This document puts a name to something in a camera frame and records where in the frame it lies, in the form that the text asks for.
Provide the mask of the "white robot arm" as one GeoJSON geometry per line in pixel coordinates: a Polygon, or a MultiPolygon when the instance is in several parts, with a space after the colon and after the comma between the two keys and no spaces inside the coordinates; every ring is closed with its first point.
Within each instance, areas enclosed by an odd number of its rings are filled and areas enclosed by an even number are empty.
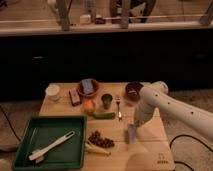
{"type": "Polygon", "coordinates": [[[140,101],[134,114],[135,127],[138,128],[151,120],[154,110],[158,108],[160,111],[176,117],[213,142],[213,113],[176,100],[168,95],[168,91],[168,86],[163,81],[157,81],[141,88],[140,101]]]}

